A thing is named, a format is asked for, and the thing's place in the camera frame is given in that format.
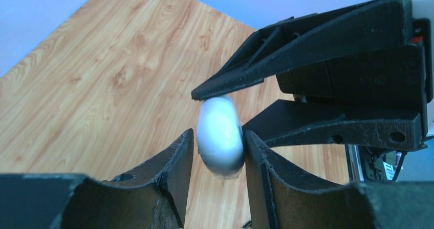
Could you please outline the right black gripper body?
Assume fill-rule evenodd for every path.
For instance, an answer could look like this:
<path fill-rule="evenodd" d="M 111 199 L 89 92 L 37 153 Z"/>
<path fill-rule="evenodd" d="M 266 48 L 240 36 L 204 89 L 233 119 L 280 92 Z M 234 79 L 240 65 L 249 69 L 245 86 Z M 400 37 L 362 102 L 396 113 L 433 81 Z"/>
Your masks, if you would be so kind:
<path fill-rule="evenodd" d="M 412 15 L 407 45 L 277 74 L 280 89 L 297 102 L 414 111 L 426 136 L 433 99 L 433 0 L 412 0 Z"/>

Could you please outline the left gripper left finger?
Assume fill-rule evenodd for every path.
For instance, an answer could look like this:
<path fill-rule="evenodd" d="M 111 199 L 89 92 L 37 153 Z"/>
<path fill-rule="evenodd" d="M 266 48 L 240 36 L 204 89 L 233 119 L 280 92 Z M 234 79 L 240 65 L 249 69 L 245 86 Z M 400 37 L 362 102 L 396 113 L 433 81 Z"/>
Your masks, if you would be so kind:
<path fill-rule="evenodd" d="M 193 130 L 112 180 L 79 173 L 2 173 L 1 228 L 182 228 Z"/>

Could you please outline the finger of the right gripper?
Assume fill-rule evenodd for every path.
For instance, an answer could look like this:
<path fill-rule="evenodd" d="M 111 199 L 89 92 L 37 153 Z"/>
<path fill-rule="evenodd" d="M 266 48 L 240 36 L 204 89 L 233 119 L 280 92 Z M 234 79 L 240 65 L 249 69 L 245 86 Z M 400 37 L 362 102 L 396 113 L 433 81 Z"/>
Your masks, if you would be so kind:
<path fill-rule="evenodd" d="M 279 21 L 253 32 L 191 97 L 206 100 L 307 65 L 405 46 L 412 21 L 412 0 L 373 0 Z"/>
<path fill-rule="evenodd" d="M 424 138 L 421 115 L 408 110 L 323 105 L 279 99 L 243 125 L 269 147 L 354 144 L 413 151 Z"/>

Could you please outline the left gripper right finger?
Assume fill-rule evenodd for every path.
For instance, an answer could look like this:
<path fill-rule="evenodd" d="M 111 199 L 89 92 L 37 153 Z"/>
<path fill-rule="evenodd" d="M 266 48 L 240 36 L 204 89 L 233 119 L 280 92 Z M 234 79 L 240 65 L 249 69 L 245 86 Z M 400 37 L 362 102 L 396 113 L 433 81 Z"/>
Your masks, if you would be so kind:
<path fill-rule="evenodd" d="M 315 176 L 245 133 L 253 228 L 433 228 L 432 182 L 350 182 Z"/>

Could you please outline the white earbud charging case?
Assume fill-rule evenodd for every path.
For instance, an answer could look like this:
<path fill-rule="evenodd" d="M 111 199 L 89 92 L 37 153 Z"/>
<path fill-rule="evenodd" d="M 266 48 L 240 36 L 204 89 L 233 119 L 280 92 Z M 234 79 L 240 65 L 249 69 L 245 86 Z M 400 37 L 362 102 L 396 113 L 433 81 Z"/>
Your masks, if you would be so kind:
<path fill-rule="evenodd" d="M 212 174 L 238 178 L 245 162 L 243 132 L 229 95 L 205 100 L 196 127 L 198 153 Z"/>

